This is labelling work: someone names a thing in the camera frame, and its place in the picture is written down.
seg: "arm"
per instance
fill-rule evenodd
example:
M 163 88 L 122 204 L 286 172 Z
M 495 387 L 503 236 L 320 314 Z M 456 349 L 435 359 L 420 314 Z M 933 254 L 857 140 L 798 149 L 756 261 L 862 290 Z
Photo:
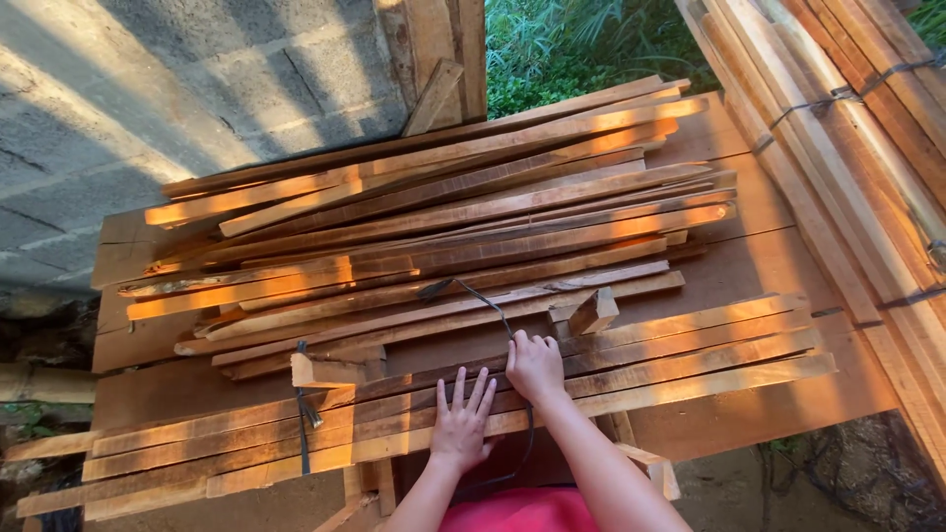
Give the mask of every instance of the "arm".
M 493 451 L 496 439 L 485 443 L 482 440 L 486 418 L 496 394 L 496 379 L 491 379 L 486 386 L 487 374 L 486 368 L 480 371 L 465 407 L 466 368 L 461 367 L 457 372 L 450 408 L 447 408 L 444 382 L 437 382 L 437 422 L 430 437 L 430 460 L 411 491 L 385 523 L 383 532 L 436 532 L 460 477 Z
M 603 532 L 690 530 L 646 475 L 571 401 L 554 339 L 530 340 L 517 331 L 509 342 L 506 377 L 542 416 Z

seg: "right hand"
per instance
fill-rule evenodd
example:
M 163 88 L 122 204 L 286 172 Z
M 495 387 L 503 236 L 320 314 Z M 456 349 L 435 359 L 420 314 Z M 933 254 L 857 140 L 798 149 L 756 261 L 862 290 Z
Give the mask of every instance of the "right hand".
M 550 401 L 568 399 L 565 392 L 565 369 L 558 343 L 551 336 L 533 336 L 520 329 L 509 341 L 506 378 L 516 391 L 537 408 Z

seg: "stack of wooden planks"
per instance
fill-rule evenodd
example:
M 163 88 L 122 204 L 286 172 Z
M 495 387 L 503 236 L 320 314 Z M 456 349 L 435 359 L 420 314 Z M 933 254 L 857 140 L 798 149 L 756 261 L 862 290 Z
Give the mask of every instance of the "stack of wooden planks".
M 690 314 L 563 339 L 566 389 L 594 417 L 833 372 L 803 294 L 771 294 Z M 501 373 L 505 356 L 469 362 L 498 381 L 486 433 L 528 428 L 523 399 Z M 324 423 L 307 427 L 312 471 L 349 467 L 429 446 L 435 386 L 457 366 L 323 390 L 304 401 Z M 464 384 L 467 395 L 472 380 Z M 21 517 L 84 505 L 103 520 L 262 488 L 301 474 L 294 399 L 164 425 L 70 434 L 11 448 L 6 458 L 88 452 L 83 485 L 31 495 Z M 535 426 L 541 426 L 540 417 Z
M 946 73 L 889 0 L 676 3 L 943 488 Z
M 118 293 L 135 298 L 130 320 L 215 312 L 175 352 L 214 355 L 235 381 L 288 370 L 305 341 L 319 367 L 303 381 L 335 385 L 383 375 L 386 344 L 499 320 L 459 284 L 418 299 L 451 278 L 507 317 L 577 305 L 602 286 L 619 298 L 678 287 L 666 258 L 701 251 L 687 229 L 736 216 L 735 171 L 644 164 L 676 118 L 708 108 L 681 98 L 688 85 L 651 77 L 166 186 L 173 201 L 148 209 L 148 223 L 216 226 Z

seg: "person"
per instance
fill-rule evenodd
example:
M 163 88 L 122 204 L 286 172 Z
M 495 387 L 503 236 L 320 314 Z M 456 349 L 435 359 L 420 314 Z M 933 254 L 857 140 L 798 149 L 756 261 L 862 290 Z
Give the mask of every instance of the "person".
M 519 488 L 475 503 L 448 508 L 461 476 L 496 446 L 483 439 L 496 380 L 480 371 L 464 405 L 455 386 L 447 405 L 437 382 L 437 421 L 430 459 L 383 532 L 691 530 L 650 480 L 585 417 L 565 391 L 565 371 L 553 338 L 528 338 L 519 330 L 509 342 L 506 378 L 528 400 L 571 468 L 576 488 Z M 457 372 L 464 382 L 465 368 Z

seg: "red shirt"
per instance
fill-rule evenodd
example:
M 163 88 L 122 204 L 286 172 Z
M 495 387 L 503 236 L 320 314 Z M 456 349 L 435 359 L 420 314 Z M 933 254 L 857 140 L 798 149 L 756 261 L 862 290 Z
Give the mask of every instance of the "red shirt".
M 598 532 L 577 488 L 518 488 L 447 510 L 440 532 Z

